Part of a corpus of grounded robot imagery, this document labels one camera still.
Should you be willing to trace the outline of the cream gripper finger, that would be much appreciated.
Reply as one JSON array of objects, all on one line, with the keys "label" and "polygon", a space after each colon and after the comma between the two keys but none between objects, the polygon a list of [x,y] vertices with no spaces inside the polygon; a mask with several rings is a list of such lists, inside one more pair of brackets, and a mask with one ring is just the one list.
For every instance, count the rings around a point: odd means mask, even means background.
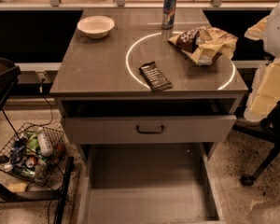
[{"label": "cream gripper finger", "polygon": [[252,82],[244,118],[258,122],[266,118],[280,101],[280,58],[268,65],[260,65]]},{"label": "cream gripper finger", "polygon": [[245,32],[245,37],[251,40],[262,40],[266,28],[268,17],[264,17]]}]

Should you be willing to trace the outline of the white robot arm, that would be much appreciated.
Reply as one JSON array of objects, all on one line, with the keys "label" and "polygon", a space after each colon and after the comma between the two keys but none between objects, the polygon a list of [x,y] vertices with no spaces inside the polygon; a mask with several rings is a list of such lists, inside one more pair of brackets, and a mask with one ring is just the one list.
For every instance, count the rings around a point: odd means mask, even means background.
[{"label": "white robot arm", "polygon": [[268,65],[260,65],[252,82],[244,117],[257,122],[266,118],[280,101],[280,2],[271,13],[248,28],[245,37],[262,40],[264,50],[274,56]]}]

